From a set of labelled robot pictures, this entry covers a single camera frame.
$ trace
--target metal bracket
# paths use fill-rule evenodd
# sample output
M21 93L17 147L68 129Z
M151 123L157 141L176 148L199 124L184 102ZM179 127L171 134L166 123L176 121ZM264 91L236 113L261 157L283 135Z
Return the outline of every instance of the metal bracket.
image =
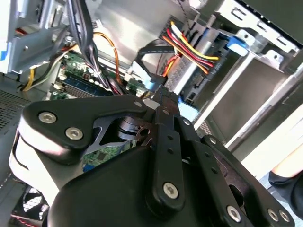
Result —
M212 136L204 136L201 142L209 146L213 155L227 169L226 182L234 185L241 195L247 216L254 226L292 226L294 220L286 222L279 218L279 221L272 219L268 210L279 214L283 211L289 217L290 214L270 193L251 175L244 166L229 152L222 143Z

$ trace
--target orange wire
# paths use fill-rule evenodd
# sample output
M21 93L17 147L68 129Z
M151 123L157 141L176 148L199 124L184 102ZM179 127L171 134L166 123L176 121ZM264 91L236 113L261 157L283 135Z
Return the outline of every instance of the orange wire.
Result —
M185 56L187 59L189 59L190 61L194 62L200 69L202 69L202 71L205 73L205 74L208 74L208 71L203 67L201 66L200 64L198 64L195 60L193 60L191 57L189 57L187 54L185 54L179 47L177 47L171 40L169 40L167 37L165 36L162 36L163 39L168 42L170 45L172 45L173 47L175 47L181 54L183 54L183 56Z
M176 60L177 60L177 59L173 60L173 61L168 65L167 69L165 70L165 72L163 73L162 76L164 76L164 77L167 76L169 70L170 70L171 67L175 64Z
M116 79L119 84L122 84L122 80L121 80L120 73L119 73L119 56L118 56L118 52L117 52L117 49L116 49L113 41L111 41L110 38L108 38L104 33L101 33L101 32L94 32L94 35L102 36L114 48L115 59L116 59Z

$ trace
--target green circuit board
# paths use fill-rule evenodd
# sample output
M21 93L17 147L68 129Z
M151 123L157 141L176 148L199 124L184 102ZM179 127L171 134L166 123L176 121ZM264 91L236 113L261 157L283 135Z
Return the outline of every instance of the green circuit board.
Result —
M83 167L86 164L91 166L98 166L106 161L110 160L111 158L121 154L122 152L128 150L130 148L130 142L127 142L125 145L119 147L107 147L95 151L93 153L87 154L83 158Z

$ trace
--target black mechanical arm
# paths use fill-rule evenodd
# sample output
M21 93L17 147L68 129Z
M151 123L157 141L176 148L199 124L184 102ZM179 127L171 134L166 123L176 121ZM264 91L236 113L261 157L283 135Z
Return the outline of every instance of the black mechanical arm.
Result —
M127 140L136 147L60 188L47 226L294 226L216 138L197 136L179 114L178 96L162 87L146 101L125 95L30 104L10 159L31 170L20 158L23 143L46 169L73 168L85 154Z

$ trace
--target white cable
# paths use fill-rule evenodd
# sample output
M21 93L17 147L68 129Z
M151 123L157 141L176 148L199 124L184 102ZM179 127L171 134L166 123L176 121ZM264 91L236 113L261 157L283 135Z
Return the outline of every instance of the white cable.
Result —
M28 88L26 91L29 91L30 89L32 89L33 87L36 87L40 84L43 84L45 81L47 81L50 77L50 75L52 74L53 70L55 69L57 63L68 53L69 51L64 52L62 55L60 55L58 58L56 58L56 60L53 62L53 65L51 67L51 69L49 70L49 72L47 73L47 75L45 76L45 78L43 80L41 80L39 83L32 85L30 88Z

